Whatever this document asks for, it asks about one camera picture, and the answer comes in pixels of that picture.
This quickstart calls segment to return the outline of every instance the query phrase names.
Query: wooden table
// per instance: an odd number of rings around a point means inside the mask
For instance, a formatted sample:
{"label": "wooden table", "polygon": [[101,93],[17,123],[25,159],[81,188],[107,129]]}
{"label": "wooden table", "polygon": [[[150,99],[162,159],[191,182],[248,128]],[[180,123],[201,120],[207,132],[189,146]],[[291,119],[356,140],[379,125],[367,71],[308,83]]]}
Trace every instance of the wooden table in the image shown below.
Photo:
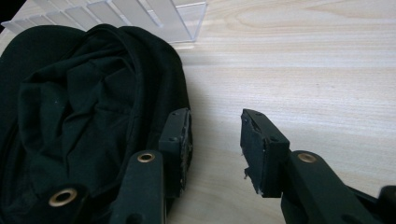
{"label": "wooden table", "polygon": [[[319,154],[351,187],[396,184],[396,2],[208,0],[186,73],[194,158],[169,223],[284,223],[244,179],[243,108],[291,150]],[[37,11],[27,2],[17,17]],[[0,52],[15,35],[0,34]]]}

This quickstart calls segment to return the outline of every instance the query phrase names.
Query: wood grain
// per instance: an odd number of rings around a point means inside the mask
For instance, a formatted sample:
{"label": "wood grain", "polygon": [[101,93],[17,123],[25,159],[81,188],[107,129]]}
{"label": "wood grain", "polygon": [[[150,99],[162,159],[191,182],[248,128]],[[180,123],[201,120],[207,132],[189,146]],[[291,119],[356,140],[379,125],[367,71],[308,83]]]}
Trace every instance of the wood grain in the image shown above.
{"label": "wood grain", "polygon": [[[396,185],[396,2],[214,0],[195,43],[174,44],[191,99],[194,159],[169,223],[284,223],[256,195],[239,147],[243,108],[370,195]],[[33,13],[26,4],[19,16]],[[0,34],[3,50],[13,34]]]}

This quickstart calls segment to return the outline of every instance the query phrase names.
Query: black fabric bag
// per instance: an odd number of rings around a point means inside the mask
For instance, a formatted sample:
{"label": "black fabric bag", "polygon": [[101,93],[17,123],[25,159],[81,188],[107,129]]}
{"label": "black fabric bag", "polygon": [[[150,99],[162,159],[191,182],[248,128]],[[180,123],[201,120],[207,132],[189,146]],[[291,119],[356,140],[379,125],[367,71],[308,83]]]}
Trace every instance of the black fabric bag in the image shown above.
{"label": "black fabric bag", "polygon": [[190,107],[177,53],[137,27],[28,29],[0,78],[0,223],[63,184],[93,198],[116,188],[136,151],[158,149],[169,113]]}

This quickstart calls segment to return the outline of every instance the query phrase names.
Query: brass grommet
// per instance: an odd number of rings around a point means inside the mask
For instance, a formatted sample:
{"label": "brass grommet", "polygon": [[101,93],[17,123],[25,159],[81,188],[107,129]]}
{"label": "brass grommet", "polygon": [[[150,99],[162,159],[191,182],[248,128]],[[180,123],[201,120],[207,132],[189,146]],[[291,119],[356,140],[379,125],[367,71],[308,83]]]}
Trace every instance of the brass grommet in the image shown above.
{"label": "brass grommet", "polygon": [[298,154],[298,158],[302,161],[305,162],[315,162],[317,161],[317,158],[315,158],[313,155],[308,154],[308,153],[300,153]]}
{"label": "brass grommet", "polygon": [[52,207],[61,207],[73,202],[76,197],[77,191],[75,189],[62,189],[50,197],[49,205]]}
{"label": "brass grommet", "polygon": [[140,162],[150,162],[155,159],[155,155],[152,153],[143,153],[137,157],[137,160]]}

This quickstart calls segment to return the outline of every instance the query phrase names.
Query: light wood surface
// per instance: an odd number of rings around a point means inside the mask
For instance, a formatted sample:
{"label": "light wood surface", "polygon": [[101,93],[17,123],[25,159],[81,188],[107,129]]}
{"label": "light wood surface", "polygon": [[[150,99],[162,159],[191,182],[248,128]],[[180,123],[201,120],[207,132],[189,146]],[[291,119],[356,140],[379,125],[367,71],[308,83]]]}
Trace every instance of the light wood surface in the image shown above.
{"label": "light wood surface", "polygon": [[[197,41],[174,45],[195,151],[168,223],[285,222],[280,200],[244,179],[243,108],[264,113],[291,150],[319,154],[349,186],[376,197],[396,185],[395,1],[207,3]],[[36,11],[28,1],[17,16]],[[1,51],[14,36],[0,34]]]}

